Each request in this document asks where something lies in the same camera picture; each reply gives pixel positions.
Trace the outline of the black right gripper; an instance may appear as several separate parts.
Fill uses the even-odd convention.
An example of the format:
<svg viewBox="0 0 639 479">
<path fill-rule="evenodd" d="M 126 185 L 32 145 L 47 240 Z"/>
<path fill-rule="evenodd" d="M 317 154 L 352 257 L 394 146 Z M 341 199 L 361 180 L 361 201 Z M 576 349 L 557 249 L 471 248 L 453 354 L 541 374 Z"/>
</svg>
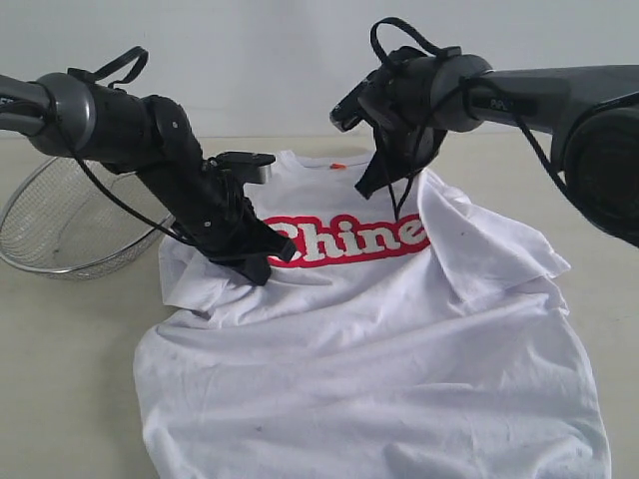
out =
<svg viewBox="0 0 639 479">
<path fill-rule="evenodd" d="M 413 47 L 400 47 L 365 77 L 373 81 L 380 101 L 378 125 L 372 128 L 375 152 L 354 186 L 366 200 L 392 186 L 399 175 L 417 174 L 436 156 L 444 134 L 424 120 L 428 110 L 418 103 L 428 95 L 422 91 L 424 78 L 413 72 L 433 62 Z"/>
</svg>

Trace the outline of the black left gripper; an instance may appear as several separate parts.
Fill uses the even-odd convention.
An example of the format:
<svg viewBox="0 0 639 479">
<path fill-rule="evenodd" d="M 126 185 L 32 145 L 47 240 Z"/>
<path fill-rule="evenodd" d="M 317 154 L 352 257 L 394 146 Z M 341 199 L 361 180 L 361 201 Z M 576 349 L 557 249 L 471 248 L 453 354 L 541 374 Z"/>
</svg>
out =
<svg viewBox="0 0 639 479">
<path fill-rule="evenodd" d="M 144 169 L 144 185 L 210 262 L 254 285 L 263 286 L 271 277 L 270 256 L 290 262 L 295 255 L 290 238 L 257 219 L 243 184 L 229 172 L 210 166 L 198 152 Z M 262 245 L 254 240 L 258 230 Z"/>
</svg>

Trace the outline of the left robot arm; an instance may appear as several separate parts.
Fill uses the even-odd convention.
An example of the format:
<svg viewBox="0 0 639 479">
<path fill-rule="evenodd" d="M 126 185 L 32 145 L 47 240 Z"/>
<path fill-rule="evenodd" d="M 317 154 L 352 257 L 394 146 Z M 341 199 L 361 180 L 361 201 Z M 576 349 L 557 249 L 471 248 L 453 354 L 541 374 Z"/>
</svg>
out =
<svg viewBox="0 0 639 479">
<path fill-rule="evenodd" d="M 297 249 L 261 221 L 244 194 L 263 184 L 275 158 L 224 152 L 207 158 L 185 110 L 162 96 L 138 98 L 63 73 L 35 82 L 1 79 L 1 127 L 41 153 L 134 174 L 174 217 L 178 239 L 251 283 L 271 275 L 270 257 Z"/>
</svg>

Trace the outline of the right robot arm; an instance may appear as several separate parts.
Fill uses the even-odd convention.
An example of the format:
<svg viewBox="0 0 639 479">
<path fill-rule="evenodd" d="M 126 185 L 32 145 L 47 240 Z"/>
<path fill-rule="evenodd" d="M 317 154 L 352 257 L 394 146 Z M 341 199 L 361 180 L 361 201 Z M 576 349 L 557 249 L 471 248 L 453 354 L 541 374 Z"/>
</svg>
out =
<svg viewBox="0 0 639 479">
<path fill-rule="evenodd" d="M 331 114 L 342 130 L 372 127 L 365 197 L 410 179 L 449 133 L 491 122 L 551 138 L 538 158 L 573 207 L 606 234 L 638 241 L 638 70 L 633 65 L 496 71 L 452 47 L 384 57 Z"/>
</svg>

